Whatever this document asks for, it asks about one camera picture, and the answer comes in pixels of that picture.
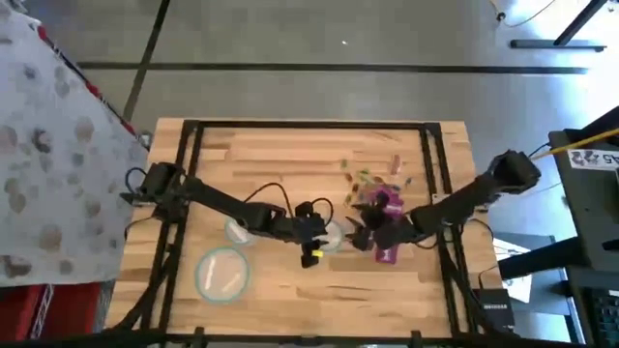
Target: wooden tabletop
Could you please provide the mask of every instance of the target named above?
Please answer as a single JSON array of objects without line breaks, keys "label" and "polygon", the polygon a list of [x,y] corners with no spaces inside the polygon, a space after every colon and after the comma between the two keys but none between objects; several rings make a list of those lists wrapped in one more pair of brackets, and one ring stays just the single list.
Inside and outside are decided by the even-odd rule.
[{"label": "wooden tabletop", "polygon": [[[182,124],[182,119],[159,120],[150,162],[174,162]],[[441,127],[452,184],[459,189],[475,177],[466,127],[463,122],[443,122]],[[265,183],[278,182],[287,190],[293,207],[327,197],[335,205],[334,219],[350,232],[352,226],[344,217],[355,217],[355,212],[343,205],[350,185],[340,168],[342,159],[348,160],[352,171],[369,169],[394,184],[412,178],[401,193],[404,208],[429,203],[416,130],[207,129],[202,139],[196,176],[204,182],[240,199]],[[435,154],[433,143],[430,141],[430,149]],[[393,155],[400,155],[402,166],[392,177],[388,167]],[[432,161],[440,183],[436,156]],[[265,189],[254,200],[284,206],[277,188]],[[317,209],[327,216],[326,208]],[[134,219],[150,213],[150,209],[138,209]],[[224,237],[224,222],[221,214],[191,205],[170,333],[192,334],[201,326],[207,334],[395,337],[419,330],[424,337],[450,336],[436,248],[400,245],[398,262],[389,265],[376,263],[373,252],[360,252],[344,243],[339,252],[325,255],[318,266],[304,270],[299,246],[260,238],[252,246],[239,247],[251,267],[245,293],[231,304],[206,302],[196,290],[194,272],[206,252],[233,246]],[[131,230],[107,326],[118,323],[146,288],[159,228],[160,222],[151,219]],[[478,273],[496,266],[490,234],[480,223],[470,221],[462,239],[469,278],[476,285]],[[433,241],[432,237],[424,244]],[[484,273],[484,286],[501,287],[496,268]],[[154,327],[163,288],[154,309]],[[465,329],[463,305],[456,292],[460,326]]]}]

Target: black metal frame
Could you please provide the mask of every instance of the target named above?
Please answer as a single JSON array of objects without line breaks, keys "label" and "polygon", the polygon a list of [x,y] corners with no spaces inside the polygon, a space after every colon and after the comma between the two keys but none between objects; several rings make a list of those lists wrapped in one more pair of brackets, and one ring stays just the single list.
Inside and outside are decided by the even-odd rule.
[{"label": "black metal frame", "polygon": [[593,49],[602,52],[605,44],[594,43],[588,40],[574,40],[572,38],[593,17],[608,0],[590,0],[589,4],[576,16],[568,27],[556,40],[511,40],[511,48],[550,48],[550,49]]},{"label": "black metal frame", "polygon": [[[432,158],[430,152],[430,144],[428,134],[434,138],[436,153],[438,156],[438,166],[440,169],[441,181],[443,190],[445,193],[452,193],[452,184],[449,175],[449,168],[447,164],[447,157],[445,153],[445,146],[443,143],[443,136],[439,123],[368,123],[368,122],[259,122],[259,121],[197,121],[186,120],[183,123],[181,138],[179,139],[178,151],[176,155],[176,164],[183,165],[185,161],[185,153],[188,147],[189,138],[194,133],[195,137],[192,144],[192,153],[189,162],[188,175],[195,175],[200,148],[202,143],[202,137],[204,130],[208,128],[290,128],[290,129],[351,129],[351,130],[412,130],[419,131],[422,145],[422,155],[424,159],[424,167],[426,170],[426,180],[428,187],[429,199],[437,193],[437,185],[432,168]],[[127,335],[144,333],[143,339],[148,342],[162,342],[153,341],[151,326],[151,317],[156,294],[159,286],[162,284],[163,279],[166,277],[167,284],[162,302],[162,312],[160,314],[159,322],[159,334],[164,334],[167,330],[169,322],[172,300],[174,295],[174,287],[176,283],[176,276],[180,263],[181,250],[183,247],[183,241],[186,232],[187,218],[185,217],[178,223],[176,235],[173,244],[167,243],[169,235],[169,229],[171,224],[167,221],[162,223],[160,229],[160,236],[156,247],[156,253],[153,261],[153,268],[151,270],[151,277],[147,290],[144,292],[140,300],[138,300],[135,307],[128,313],[126,318],[117,326],[116,329],[130,330],[137,319],[141,316],[140,331],[138,332],[126,332]],[[439,252],[439,258],[441,263],[441,273],[443,278],[443,285],[445,288],[445,301],[450,322],[450,329],[452,337],[457,337],[463,332],[459,328],[457,307],[456,307],[456,294],[452,282],[455,280],[459,288],[464,286],[465,289],[470,289],[468,283],[468,274],[466,271],[466,260],[464,258],[464,250],[459,234],[459,228],[461,226],[452,226],[453,245],[456,257],[456,265],[451,259],[450,252],[447,249],[447,242],[443,234],[437,235],[437,248]],[[168,252],[167,258],[164,259],[164,254]],[[454,272],[459,273],[459,277],[454,277]],[[465,299],[465,310],[468,324],[468,331],[470,333],[476,333],[476,317],[479,318],[480,309],[471,308],[470,303],[471,294],[462,292],[462,296]],[[162,339],[163,341],[169,339],[176,339],[183,337],[185,341],[196,340],[199,344],[206,344],[213,341],[251,341],[251,342],[277,342],[277,343],[296,343],[300,345],[315,345],[315,344],[329,344],[329,343],[385,343],[385,344],[408,344],[409,346],[417,346],[422,343],[421,333],[418,331],[412,331],[411,337],[303,337],[303,336],[288,336],[288,335],[204,335],[203,328],[196,328],[195,334],[164,334],[163,336],[156,335],[156,339]],[[424,338],[424,344],[447,344],[453,343],[453,338]]]}]

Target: yellow object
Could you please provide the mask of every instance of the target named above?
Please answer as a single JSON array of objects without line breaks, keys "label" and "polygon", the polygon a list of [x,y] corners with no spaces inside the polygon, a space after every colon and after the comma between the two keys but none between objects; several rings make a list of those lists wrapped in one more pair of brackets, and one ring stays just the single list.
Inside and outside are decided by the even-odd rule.
[{"label": "yellow object", "polygon": [[546,156],[559,154],[559,153],[562,153],[564,151],[568,151],[570,149],[575,149],[575,148],[580,147],[582,145],[586,145],[586,144],[592,143],[594,141],[602,140],[604,138],[608,138],[609,136],[616,135],[616,134],[619,134],[619,129],[607,130],[607,131],[602,132],[602,133],[600,133],[598,135],[594,135],[594,136],[588,137],[586,139],[577,141],[574,144],[570,144],[570,145],[566,145],[566,146],[561,146],[561,147],[558,147],[556,149],[552,149],[550,151],[546,151],[543,154],[540,154],[540,155],[532,157],[531,160],[539,160],[539,159],[541,159],[543,157],[546,157]]}]

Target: table leg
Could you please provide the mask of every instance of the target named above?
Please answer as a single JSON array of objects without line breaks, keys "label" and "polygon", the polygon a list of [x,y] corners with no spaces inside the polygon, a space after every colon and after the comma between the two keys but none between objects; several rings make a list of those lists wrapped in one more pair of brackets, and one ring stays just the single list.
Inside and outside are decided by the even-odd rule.
[{"label": "table leg", "polygon": [[568,265],[579,265],[583,261],[578,237],[540,247],[529,252],[499,261],[503,279],[526,276],[535,272],[551,270]]}]

